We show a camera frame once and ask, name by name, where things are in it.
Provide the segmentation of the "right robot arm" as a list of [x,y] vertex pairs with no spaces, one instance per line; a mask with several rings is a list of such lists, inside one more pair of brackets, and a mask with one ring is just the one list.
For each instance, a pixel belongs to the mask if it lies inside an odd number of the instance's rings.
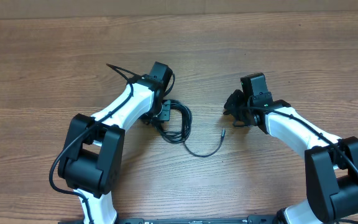
[[241,78],[224,105],[235,127],[256,126],[305,162],[306,199],[248,223],[352,223],[358,214],[358,138],[340,138],[313,125],[284,100],[274,100],[263,73]]

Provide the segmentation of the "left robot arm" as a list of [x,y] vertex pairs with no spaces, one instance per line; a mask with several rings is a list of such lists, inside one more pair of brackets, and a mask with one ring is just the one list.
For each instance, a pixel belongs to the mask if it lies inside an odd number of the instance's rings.
[[169,102],[174,74],[168,65],[155,62],[150,73],[132,73],[122,94],[105,109],[70,122],[62,152],[52,164],[83,209],[80,223],[117,223],[111,190],[121,168],[126,131],[138,120],[164,122],[170,119]]

